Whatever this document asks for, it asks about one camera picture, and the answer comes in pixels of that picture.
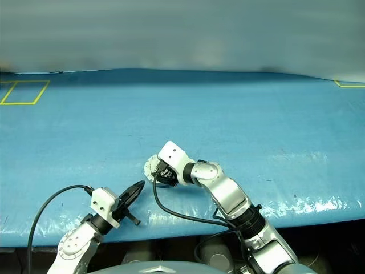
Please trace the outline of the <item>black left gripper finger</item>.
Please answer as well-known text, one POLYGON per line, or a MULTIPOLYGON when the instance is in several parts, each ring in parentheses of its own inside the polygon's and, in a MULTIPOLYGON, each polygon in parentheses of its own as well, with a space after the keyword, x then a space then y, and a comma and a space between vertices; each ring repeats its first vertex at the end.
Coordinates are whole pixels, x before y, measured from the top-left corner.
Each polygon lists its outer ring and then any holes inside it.
POLYGON ((143 188, 145 186, 145 182, 137 182, 130 187, 128 187, 122 193, 122 209, 127 210, 128 207, 139 197, 143 188))
POLYGON ((131 185, 119 196, 119 203, 133 203, 139 197, 143 188, 143 180, 131 185))

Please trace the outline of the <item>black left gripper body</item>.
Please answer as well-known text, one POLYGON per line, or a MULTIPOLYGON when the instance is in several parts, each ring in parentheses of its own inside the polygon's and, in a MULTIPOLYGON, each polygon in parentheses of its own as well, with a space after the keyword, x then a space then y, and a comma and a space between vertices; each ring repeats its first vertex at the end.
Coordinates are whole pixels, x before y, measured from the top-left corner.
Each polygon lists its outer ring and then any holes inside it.
POLYGON ((112 217, 120 223, 124 218, 129 219, 133 222, 134 225, 138 226, 140 224, 140 220, 137 219, 133 214, 131 214, 128 209, 129 206, 136 200, 136 197, 124 197, 120 198, 118 202, 117 209, 113 211, 112 217))

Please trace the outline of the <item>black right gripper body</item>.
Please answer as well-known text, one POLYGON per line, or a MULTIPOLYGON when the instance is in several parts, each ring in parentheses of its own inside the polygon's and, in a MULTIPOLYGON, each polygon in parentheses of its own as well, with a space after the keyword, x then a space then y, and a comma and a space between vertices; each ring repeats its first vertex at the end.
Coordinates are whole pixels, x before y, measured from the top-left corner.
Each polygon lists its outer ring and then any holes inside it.
POLYGON ((156 171, 160 171, 160 177, 156 179, 157 187, 167 188, 177 185, 177 175, 172 168, 163 160, 159 161, 156 171))

